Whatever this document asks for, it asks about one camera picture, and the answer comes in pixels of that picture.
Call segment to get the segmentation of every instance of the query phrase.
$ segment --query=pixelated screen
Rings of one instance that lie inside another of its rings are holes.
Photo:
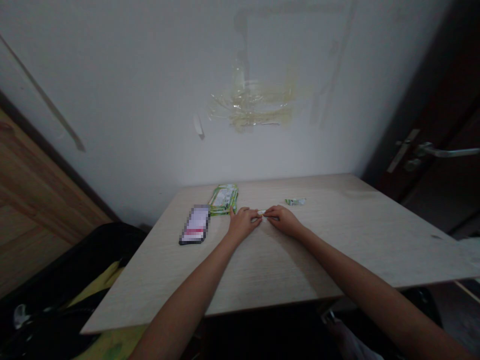
[[[181,232],[180,245],[201,244],[207,236],[210,205],[194,205]]]

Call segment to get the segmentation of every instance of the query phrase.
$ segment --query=door lever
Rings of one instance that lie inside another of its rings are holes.
[[[434,148],[434,145],[431,142],[424,142],[418,145],[418,147],[415,150],[415,154],[418,157],[422,157],[426,154],[430,154],[437,158],[456,158],[460,156],[480,154],[480,147],[474,147],[471,149],[463,149],[463,150],[439,150]]]

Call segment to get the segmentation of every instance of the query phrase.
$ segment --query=yellow fabric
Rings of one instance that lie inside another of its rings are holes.
[[[105,331],[74,360],[127,360],[146,329],[141,325]]]
[[[120,261],[115,261],[113,264],[111,264],[99,277],[88,284],[88,286],[70,302],[68,307],[81,302],[83,299],[86,299],[90,295],[98,293],[99,291],[111,288],[115,280],[117,280],[124,270],[123,267],[119,268],[119,264]]]
[[[119,261],[111,264],[68,305],[69,307],[101,290],[111,288],[123,267]],[[147,325],[126,327],[103,332],[95,343],[73,360],[127,360],[140,341]]]

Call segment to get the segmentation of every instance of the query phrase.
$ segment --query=green package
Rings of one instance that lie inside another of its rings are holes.
[[[297,206],[305,205],[305,200],[307,199],[305,197],[302,197],[301,199],[285,199],[285,202],[290,206]]]
[[[237,198],[239,196],[239,188],[237,184],[223,184],[213,191],[208,205],[210,205],[210,216],[230,214],[230,206],[233,211],[237,210]]]

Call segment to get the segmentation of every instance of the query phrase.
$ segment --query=light wood tabletop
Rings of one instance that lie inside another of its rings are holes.
[[[149,323],[227,232],[211,218],[202,244],[179,245],[189,211],[217,184],[181,189],[82,329]],[[351,174],[239,182],[238,206],[281,204],[322,239],[396,288],[480,276],[478,243],[457,241]],[[303,206],[285,199],[306,198]],[[234,253],[207,315],[340,297],[342,291],[295,240],[263,222]]]

